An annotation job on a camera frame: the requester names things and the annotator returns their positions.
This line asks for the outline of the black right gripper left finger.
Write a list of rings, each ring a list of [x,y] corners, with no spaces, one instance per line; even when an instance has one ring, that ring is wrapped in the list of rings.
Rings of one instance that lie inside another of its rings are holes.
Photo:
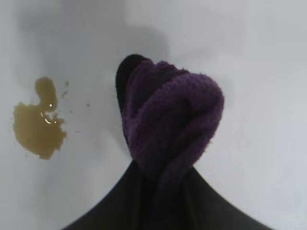
[[[154,199],[157,186],[132,161],[111,191],[66,230],[157,230]]]

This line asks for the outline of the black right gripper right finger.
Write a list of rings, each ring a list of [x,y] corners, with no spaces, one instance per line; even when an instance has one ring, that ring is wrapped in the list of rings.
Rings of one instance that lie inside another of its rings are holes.
[[[192,168],[184,178],[184,197],[190,230],[265,230],[219,195]]]

